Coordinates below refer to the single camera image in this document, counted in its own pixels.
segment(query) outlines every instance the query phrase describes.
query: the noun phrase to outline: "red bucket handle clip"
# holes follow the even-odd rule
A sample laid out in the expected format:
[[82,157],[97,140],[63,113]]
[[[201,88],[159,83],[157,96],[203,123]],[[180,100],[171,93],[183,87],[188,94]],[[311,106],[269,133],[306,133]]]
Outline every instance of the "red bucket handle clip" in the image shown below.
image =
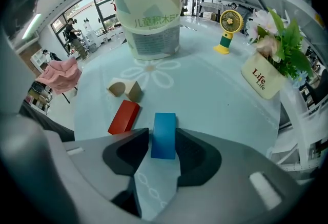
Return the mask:
[[110,4],[114,6],[114,10],[116,12],[116,4],[114,4],[114,0]]

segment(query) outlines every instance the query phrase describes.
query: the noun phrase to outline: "flower pot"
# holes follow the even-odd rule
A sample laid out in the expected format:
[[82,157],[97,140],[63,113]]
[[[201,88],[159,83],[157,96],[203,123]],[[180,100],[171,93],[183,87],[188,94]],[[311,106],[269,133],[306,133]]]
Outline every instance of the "flower pot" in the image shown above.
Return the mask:
[[241,68],[241,74],[264,99],[272,98],[286,81],[286,77],[280,74],[259,52],[246,61]]

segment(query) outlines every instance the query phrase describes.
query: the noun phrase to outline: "blue flower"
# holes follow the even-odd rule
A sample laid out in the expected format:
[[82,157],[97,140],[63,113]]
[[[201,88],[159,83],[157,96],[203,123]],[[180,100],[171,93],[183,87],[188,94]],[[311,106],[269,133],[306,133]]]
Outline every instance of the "blue flower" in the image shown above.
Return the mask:
[[292,79],[292,85],[294,88],[300,88],[305,85],[306,78],[308,73],[306,71],[297,71],[298,76],[295,79]]

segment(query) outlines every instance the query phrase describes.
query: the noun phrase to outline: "fluorescent light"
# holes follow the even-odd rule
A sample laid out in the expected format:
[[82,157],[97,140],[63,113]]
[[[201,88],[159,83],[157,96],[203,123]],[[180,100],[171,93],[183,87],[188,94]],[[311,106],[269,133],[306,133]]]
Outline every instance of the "fluorescent light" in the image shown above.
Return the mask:
[[30,23],[30,25],[29,25],[29,27],[26,29],[26,31],[25,31],[25,33],[24,33],[24,35],[23,35],[23,39],[25,39],[25,38],[29,35],[29,33],[30,33],[32,27],[35,25],[36,21],[39,19],[40,16],[41,16],[41,14],[38,13],[38,14],[33,18],[33,20],[31,21],[31,23]]

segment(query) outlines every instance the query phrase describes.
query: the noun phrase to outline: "yellow handheld fan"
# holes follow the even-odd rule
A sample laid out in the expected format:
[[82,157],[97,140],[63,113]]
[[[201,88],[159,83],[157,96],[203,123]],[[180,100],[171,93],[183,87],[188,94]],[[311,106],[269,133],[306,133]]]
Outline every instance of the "yellow handheld fan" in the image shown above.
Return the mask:
[[224,11],[220,17],[220,24],[223,28],[223,35],[220,44],[214,49],[221,54],[229,54],[229,45],[234,33],[240,31],[243,20],[241,15],[235,10]]

